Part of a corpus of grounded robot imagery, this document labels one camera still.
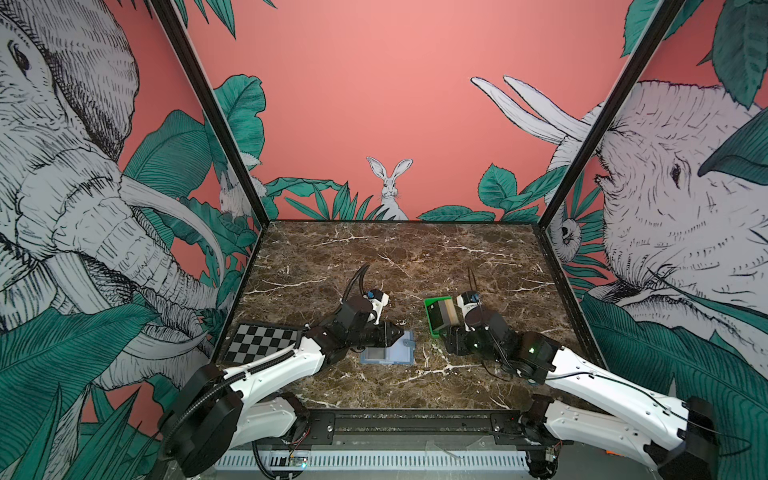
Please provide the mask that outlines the green plastic card tray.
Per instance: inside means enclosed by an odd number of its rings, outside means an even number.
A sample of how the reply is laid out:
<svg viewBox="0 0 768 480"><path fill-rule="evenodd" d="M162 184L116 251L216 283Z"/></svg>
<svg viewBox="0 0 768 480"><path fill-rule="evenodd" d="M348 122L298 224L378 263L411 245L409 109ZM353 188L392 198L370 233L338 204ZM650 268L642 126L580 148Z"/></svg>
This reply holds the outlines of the green plastic card tray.
<svg viewBox="0 0 768 480"><path fill-rule="evenodd" d="M444 335L451 327L460 324L459 314L452 297L428 298L424 300L424 306L433 338Z"/></svg>

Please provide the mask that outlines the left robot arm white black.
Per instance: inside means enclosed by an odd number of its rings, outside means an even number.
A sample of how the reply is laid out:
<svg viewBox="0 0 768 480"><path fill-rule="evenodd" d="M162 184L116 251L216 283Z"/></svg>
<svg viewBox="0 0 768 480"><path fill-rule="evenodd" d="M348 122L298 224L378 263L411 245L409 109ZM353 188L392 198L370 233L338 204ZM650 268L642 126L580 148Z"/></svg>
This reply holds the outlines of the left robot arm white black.
<svg viewBox="0 0 768 480"><path fill-rule="evenodd" d="M283 387L330 368L350 350L388 348L403 336L381 318L388 303L378 289L364 292L302 330L289 347L237 367L200 367L158 422L162 441L151 478L161 478L171 461L193 477L232 447L285 436L306 410Z"/></svg>

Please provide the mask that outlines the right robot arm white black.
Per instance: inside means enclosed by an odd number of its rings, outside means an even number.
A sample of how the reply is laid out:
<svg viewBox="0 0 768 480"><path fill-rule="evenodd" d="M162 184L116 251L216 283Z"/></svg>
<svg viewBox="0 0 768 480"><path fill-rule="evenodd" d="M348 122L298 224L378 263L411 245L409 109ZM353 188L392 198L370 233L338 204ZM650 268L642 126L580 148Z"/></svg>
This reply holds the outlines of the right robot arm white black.
<svg viewBox="0 0 768 480"><path fill-rule="evenodd" d="M498 434L528 443L531 476L552 478L560 448L580 442L632 459L664 479L716 478L720 449L709 402L636 385L542 333L516 332L478 302L440 301L428 318L449 352L493 361L513 377L591 404L584 410L536 394L528 410L498 426Z"/></svg>

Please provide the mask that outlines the blue leather card holder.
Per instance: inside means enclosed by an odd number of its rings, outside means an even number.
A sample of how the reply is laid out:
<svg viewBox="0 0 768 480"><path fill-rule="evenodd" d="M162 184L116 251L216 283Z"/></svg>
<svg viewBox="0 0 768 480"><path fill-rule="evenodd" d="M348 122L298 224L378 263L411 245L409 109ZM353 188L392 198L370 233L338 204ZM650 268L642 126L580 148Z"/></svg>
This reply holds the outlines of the blue leather card holder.
<svg viewBox="0 0 768 480"><path fill-rule="evenodd" d="M413 365L415 346L413 332L405 331L391 347L366 348L360 354L360 362L376 365Z"/></svg>

